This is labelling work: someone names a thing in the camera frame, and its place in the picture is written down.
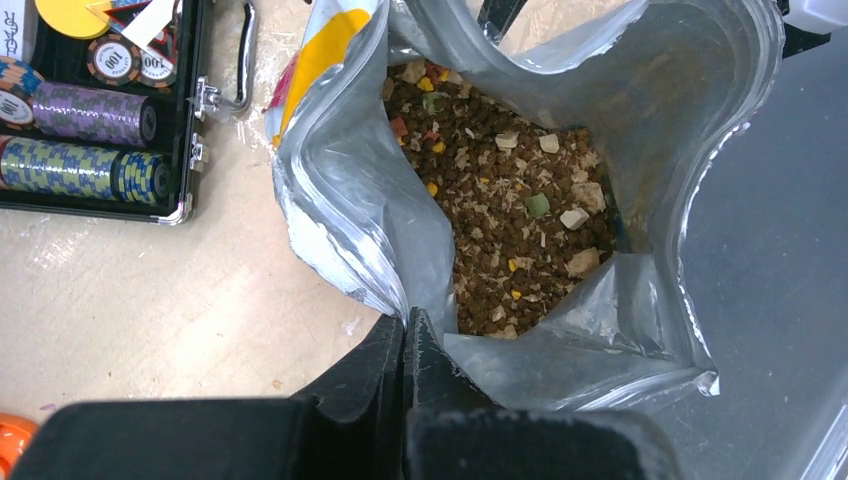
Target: dry kibble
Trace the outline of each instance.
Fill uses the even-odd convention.
[[[589,131],[545,131],[432,64],[388,77],[401,150],[454,230],[459,331],[514,339],[615,250]]]

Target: poker chip stack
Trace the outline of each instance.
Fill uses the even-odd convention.
[[[114,189],[125,202],[156,205],[167,198],[170,174],[161,155],[130,152],[117,162]]]
[[[156,136],[148,97],[42,82],[32,98],[35,125],[58,137],[145,147]]]
[[[11,137],[0,139],[8,190],[158,205],[168,197],[162,156]]]
[[[32,98],[44,77],[20,60],[0,56],[0,121],[12,130],[35,126]]]

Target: black case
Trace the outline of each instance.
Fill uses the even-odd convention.
[[[239,52],[238,97],[229,101],[220,90],[209,86],[207,66],[214,0],[183,0],[177,34],[177,80],[170,92],[158,91],[139,83],[110,86],[91,76],[86,64],[91,40],[62,35],[39,19],[38,40],[31,64],[47,81],[69,83],[102,90],[146,95],[153,99],[159,117],[156,137],[147,149],[164,154],[172,173],[171,194],[167,203],[148,206],[108,200],[59,195],[0,191],[0,208],[62,213],[177,225],[191,218],[200,172],[207,162],[202,126],[207,114],[240,113],[250,101],[253,48],[256,42],[256,12],[252,0],[243,0],[245,21]],[[79,145],[114,145],[76,139],[51,137],[37,129],[18,132],[0,125],[0,134],[55,140]]]

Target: green food piece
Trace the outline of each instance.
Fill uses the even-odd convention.
[[[421,96],[424,110],[430,115],[435,115],[445,109],[444,98],[449,97],[445,92],[430,92]]]
[[[543,217],[551,210],[551,204],[548,202],[548,197],[546,197],[544,193],[528,198],[524,201],[524,205],[527,207],[527,211],[530,212],[530,215],[533,215],[536,218]]]

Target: open bag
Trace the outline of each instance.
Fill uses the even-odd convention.
[[[301,259],[384,313],[425,309],[447,354],[505,407],[644,407],[694,388],[718,394],[680,250],[710,162],[771,87],[783,42],[773,2],[630,1],[564,33],[556,15],[540,14],[531,27],[548,34],[516,52],[464,0],[313,8],[284,103],[266,117],[280,140],[275,192]],[[381,101],[387,64],[416,56],[543,128],[589,127],[607,163],[618,251],[516,340],[456,333],[451,226]]]

